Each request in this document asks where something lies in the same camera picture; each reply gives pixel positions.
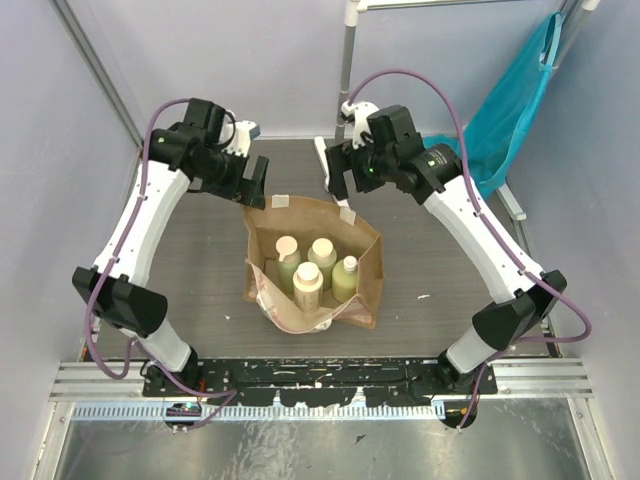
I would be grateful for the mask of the brown canvas tote bag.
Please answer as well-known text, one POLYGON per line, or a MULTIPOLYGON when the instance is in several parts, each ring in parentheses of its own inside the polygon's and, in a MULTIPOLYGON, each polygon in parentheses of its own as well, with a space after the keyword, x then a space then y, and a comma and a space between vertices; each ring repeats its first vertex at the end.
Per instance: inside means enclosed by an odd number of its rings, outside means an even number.
POLYGON ((347 207, 274 195, 246 207, 244 297, 281 331, 308 334, 342 321, 372 329, 381 302, 381 234, 347 207))

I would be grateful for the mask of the green bottle flip cap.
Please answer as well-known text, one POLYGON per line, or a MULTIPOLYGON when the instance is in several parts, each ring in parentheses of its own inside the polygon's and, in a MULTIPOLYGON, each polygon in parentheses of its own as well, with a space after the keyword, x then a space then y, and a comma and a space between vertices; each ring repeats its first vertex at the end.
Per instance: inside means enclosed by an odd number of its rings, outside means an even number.
POLYGON ((293 276, 301 263, 297 240, 289 235, 276 241, 277 273, 281 290, 286 294, 294 292, 293 276))

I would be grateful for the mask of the green bottle beige round cap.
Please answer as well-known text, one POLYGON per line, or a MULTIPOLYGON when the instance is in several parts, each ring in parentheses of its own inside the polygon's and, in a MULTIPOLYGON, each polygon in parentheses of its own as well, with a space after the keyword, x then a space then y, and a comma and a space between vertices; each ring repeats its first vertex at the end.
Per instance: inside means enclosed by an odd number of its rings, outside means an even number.
POLYGON ((328 238, 318 238, 308 249, 307 258, 314 263, 323 275, 325 289, 330 286, 331 274, 337 262, 337 252, 328 238))

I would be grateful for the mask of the cream white bottle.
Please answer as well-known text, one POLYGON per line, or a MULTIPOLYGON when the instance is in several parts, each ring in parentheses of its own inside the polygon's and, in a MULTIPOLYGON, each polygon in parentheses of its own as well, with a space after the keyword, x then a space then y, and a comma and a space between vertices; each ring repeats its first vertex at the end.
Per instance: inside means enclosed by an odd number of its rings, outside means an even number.
POLYGON ((322 303, 323 275, 312 262, 303 262, 293 276, 294 300, 305 314, 315 313, 322 303))

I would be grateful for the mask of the green pump bottle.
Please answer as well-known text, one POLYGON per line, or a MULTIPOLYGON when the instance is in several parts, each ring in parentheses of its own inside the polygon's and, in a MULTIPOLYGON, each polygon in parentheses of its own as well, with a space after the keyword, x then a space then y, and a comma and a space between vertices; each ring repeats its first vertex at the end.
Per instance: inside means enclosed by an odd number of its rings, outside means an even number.
POLYGON ((358 268, 358 259, 351 255, 344 257, 334 265, 331 289, 338 302, 347 302, 355 295, 359 278, 358 268))

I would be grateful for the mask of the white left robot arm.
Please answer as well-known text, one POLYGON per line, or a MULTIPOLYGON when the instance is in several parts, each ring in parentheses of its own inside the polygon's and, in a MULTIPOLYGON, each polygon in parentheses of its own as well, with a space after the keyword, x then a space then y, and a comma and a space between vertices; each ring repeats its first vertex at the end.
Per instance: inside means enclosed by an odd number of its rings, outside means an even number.
POLYGON ((168 221, 193 179, 202 179, 207 193, 264 207, 267 159, 259 159, 252 178, 243 176, 251 142, 258 135, 259 127, 252 121, 223 127, 212 144, 206 144, 201 129, 150 132, 134 189, 113 234, 93 265, 77 268, 72 276, 86 303, 89 353, 107 377, 123 379, 130 368, 129 352, 139 347, 165 374, 165 385, 176 395, 191 395, 199 387, 197 353, 172 326, 167 298, 147 287, 151 266, 168 221), (92 338, 95 319, 128 339, 119 372, 111 370, 97 351, 92 338))

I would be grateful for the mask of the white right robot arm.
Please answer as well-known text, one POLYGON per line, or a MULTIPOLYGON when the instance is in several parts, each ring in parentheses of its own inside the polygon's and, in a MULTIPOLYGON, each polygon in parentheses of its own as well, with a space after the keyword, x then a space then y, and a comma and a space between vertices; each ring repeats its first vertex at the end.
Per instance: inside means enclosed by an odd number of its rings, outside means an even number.
POLYGON ((424 146, 406 107, 345 102, 340 110, 353 132, 351 139, 325 150, 328 192, 347 200, 346 172, 362 193, 394 184, 446 227, 486 284, 491 303, 473 315, 471 327, 437 360, 442 388, 462 393, 481 363, 548 315, 556 299, 547 290, 562 292, 567 281, 518 247, 474 183, 465 180, 462 160, 450 146, 424 146))

